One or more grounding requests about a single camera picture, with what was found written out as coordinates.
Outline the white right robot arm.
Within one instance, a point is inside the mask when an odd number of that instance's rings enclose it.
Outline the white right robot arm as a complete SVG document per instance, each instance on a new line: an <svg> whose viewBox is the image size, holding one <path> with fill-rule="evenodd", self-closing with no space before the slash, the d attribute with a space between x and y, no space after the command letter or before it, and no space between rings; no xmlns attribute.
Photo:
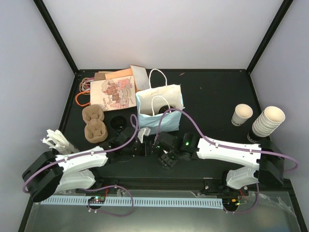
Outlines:
<svg viewBox="0 0 309 232"><path fill-rule="evenodd" d="M154 140L154 150L160 152L162 166L171 169L179 160L220 160L241 167L229 170L219 183L225 195L247 185L261 183L267 187L282 187L284 159L268 154L261 144L237 144L210 140L186 133L183 138L161 132Z"/></svg>

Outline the brown pulp cup carrier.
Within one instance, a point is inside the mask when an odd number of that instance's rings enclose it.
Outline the brown pulp cup carrier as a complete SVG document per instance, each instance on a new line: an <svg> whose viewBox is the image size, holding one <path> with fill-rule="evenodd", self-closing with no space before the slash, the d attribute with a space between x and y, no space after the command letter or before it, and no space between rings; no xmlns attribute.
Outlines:
<svg viewBox="0 0 309 232"><path fill-rule="evenodd" d="M84 135L88 142L96 144L108 137L104 120L104 112L99 105L90 105L82 110L83 121L86 123Z"/></svg>

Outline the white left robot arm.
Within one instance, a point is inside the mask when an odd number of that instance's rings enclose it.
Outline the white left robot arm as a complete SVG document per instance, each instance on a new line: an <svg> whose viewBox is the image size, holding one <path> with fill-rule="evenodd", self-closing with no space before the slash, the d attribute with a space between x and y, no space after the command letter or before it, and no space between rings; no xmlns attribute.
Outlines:
<svg viewBox="0 0 309 232"><path fill-rule="evenodd" d="M93 169L145 155L143 139L150 135L150 131L148 127L137 130L128 127L118 137L90 150L65 155L44 152L22 174L22 190L35 203L72 189L89 189L98 193L104 182L95 176Z"/></svg>

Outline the black lid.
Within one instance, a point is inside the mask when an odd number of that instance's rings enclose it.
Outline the black lid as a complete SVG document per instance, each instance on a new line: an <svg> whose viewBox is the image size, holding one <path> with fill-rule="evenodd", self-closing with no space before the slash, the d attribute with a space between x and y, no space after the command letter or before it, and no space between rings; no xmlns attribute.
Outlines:
<svg viewBox="0 0 309 232"><path fill-rule="evenodd" d="M167 111L167 113L172 113L171 107L169 105L164 105L162 106L159 111L158 114L163 114Z"/></svg>

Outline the light blue paper bag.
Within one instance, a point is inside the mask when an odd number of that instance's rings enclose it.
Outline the light blue paper bag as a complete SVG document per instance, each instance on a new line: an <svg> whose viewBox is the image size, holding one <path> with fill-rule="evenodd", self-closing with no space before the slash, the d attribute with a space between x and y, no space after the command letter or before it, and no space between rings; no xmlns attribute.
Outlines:
<svg viewBox="0 0 309 232"><path fill-rule="evenodd" d="M149 128L150 134L173 132L179 129L180 110L184 109L180 85L152 87L136 93L139 128Z"/></svg>

